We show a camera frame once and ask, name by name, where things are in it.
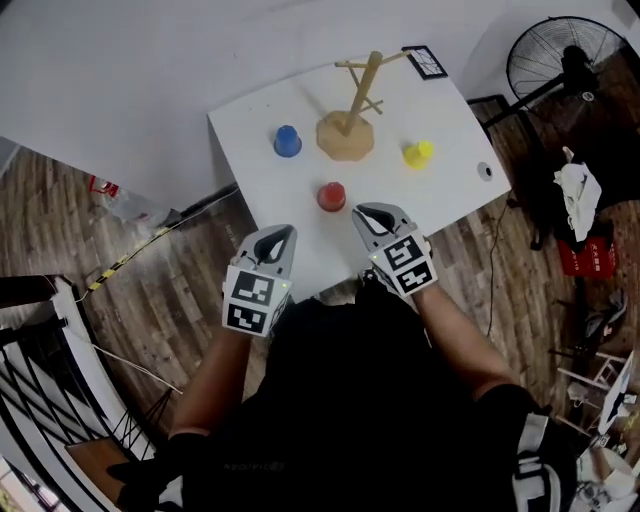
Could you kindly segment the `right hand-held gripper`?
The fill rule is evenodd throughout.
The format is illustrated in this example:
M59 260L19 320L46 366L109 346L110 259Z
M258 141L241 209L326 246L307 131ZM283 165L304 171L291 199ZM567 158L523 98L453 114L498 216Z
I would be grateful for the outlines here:
M430 245L420 231L414 231L417 225L400 207L361 203L353 208L352 221L369 259L400 297L407 298L434 283Z

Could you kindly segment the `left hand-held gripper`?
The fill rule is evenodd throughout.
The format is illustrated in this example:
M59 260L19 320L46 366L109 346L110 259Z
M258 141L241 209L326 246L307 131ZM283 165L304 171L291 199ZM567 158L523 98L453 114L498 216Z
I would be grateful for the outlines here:
M289 301L297 230L272 225L249 234L227 268L222 325L266 337Z

